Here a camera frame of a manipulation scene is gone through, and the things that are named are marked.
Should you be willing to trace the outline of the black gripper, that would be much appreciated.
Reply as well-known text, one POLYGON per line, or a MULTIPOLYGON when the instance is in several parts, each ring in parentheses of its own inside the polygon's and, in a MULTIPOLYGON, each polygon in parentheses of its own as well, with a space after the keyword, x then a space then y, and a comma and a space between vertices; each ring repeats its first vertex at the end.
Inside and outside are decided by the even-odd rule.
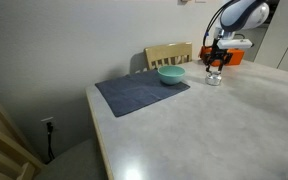
POLYGON ((218 67, 218 71, 221 72, 224 65, 230 62, 231 56, 227 53, 227 49, 219 49, 215 46, 215 43, 217 42, 217 39, 213 40, 212 45, 210 46, 212 48, 211 53, 207 55, 204 59, 204 64, 206 66, 206 71, 210 71, 211 63, 214 61, 219 61, 220 65, 218 67))

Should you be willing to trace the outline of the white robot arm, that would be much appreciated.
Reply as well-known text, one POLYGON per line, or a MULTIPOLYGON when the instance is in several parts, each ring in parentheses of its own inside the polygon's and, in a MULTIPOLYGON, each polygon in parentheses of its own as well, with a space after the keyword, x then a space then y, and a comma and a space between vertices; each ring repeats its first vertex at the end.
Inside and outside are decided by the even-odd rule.
POLYGON ((235 32, 256 28, 269 16, 266 0, 223 0, 223 2, 224 4, 209 21, 203 37, 205 43, 212 26, 216 25, 213 43, 210 46, 211 52, 203 59, 207 72, 210 71, 210 66, 215 60, 220 61, 218 72, 222 71, 223 66, 232 57, 228 53, 229 49, 250 48, 253 43, 249 39, 235 39, 235 32))

